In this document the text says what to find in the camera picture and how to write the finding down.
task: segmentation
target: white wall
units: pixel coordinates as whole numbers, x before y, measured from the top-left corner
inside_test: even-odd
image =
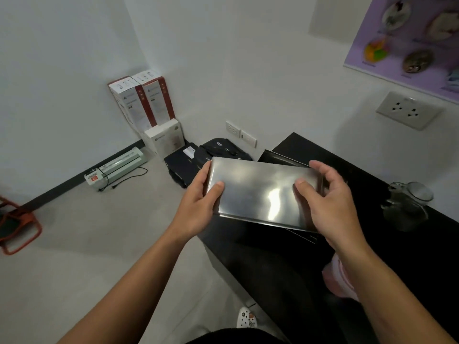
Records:
[[[228,119],[257,157],[298,132],[385,181],[423,182],[459,220],[458,106],[342,66],[371,0],[125,1],[189,140],[232,139]],[[414,131],[375,113],[391,89],[446,111]]]
[[[0,194],[25,203],[139,138],[106,83],[144,70],[123,0],[0,0]]]

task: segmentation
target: black pants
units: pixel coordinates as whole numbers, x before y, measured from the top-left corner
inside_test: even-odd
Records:
[[[189,344],[285,344],[256,328],[225,328],[196,338]]]

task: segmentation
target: glass jug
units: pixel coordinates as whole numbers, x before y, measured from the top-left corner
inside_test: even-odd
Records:
[[[381,205],[385,219],[400,231],[412,231],[422,222],[429,219],[426,209],[432,201],[433,193],[419,182],[393,182],[389,185],[391,192],[387,203]]]

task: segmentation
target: power cord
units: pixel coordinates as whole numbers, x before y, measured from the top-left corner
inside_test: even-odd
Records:
[[[120,184],[122,184],[124,181],[129,180],[130,178],[133,178],[133,177],[144,176],[144,175],[148,172],[148,169],[145,169],[145,168],[143,168],[143,167],[138,167],[138,168],[145,170],[145,172],[144,172],[143,174],[140,174],[140,175],[129,176],[128,178],[125,178],[125,179],[122,180],[121,182],[118,182],[116,185],[113,185],[112,188],[115,189],[117,186],[119,186]],[[107,184],[106,184],[103,188],[101,188],[101,189],[98,190],[99,192],[103,192],[109,185],[113,184],[113,182],[112,182],[112,183],[109,183],[110,180],[108,179],[108,176],[107,176],[102,170],[100,170],[100,172],[101,172],[103,175],[105,175],[105,177],[107,178]]]

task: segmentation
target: stainless steel container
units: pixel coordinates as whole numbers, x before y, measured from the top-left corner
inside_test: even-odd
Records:
[[[213,157],[204,191],[225,183],[214,207],[220,216],[317,232],[307,201],[294,186],[299,177],[322,194],[324,179],[315,169]]]

